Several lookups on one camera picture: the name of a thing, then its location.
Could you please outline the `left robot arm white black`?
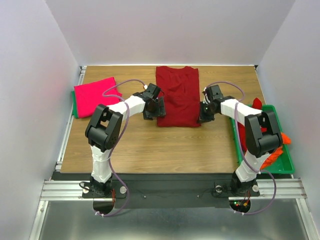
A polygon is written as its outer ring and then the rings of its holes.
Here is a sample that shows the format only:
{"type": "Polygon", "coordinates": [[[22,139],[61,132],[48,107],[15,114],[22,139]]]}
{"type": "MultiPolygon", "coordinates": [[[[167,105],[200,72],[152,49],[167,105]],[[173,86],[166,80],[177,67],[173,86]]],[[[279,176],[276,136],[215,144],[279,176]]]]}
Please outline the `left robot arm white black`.
{"type": "Polygon", "coordinates": [[[125,133],[129,118],[143,114],[145,120],[166,115],[164,92],[153,84],[144,85],[144,91],[136,92],[129,98],[103,92],[104,98],[117,98],[118,103],[99,104],[90,118],[85,130],[92,155],[92,172],[89,182],[82,182],[82,195],[87,198],[93,194],[96,198],[105,198],[115,191],[112,189],[112,177],[116,175],[111,163],[112,153],[125,133]]]}

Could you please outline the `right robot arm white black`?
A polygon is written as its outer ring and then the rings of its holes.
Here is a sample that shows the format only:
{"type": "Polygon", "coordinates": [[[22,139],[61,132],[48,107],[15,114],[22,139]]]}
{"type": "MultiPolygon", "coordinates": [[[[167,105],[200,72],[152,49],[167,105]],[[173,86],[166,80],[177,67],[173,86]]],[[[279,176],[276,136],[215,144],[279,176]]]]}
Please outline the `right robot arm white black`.
{"type": "Polygon", "coordinates": [[[252,188],[267,158],[283,145],[276,114],[252,108],[232,96],[224,96],[217,84],[205,87],[203,95],[198,120],[200,123],[214,121],[216,114],[229,117],[235,122],[238,142],[238,124],[244,127],[246,152],[242,154],[242,161],[233,172],[230,182],[231,192],[242,195],[252,188]]]}

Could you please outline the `dark red t-shirt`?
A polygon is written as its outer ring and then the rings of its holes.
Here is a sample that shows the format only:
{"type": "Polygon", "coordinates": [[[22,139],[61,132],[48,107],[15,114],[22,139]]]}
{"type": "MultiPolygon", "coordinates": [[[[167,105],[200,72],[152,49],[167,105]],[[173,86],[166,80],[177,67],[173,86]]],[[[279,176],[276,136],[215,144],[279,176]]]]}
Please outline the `dark red t-shirt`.
{"type": "Polygon", "coordinates": [[[200,127],[199,70],[190,66],[158,66],[156,85],[164,92],[166,115],[157,118],[158,127],[200,127]]]}

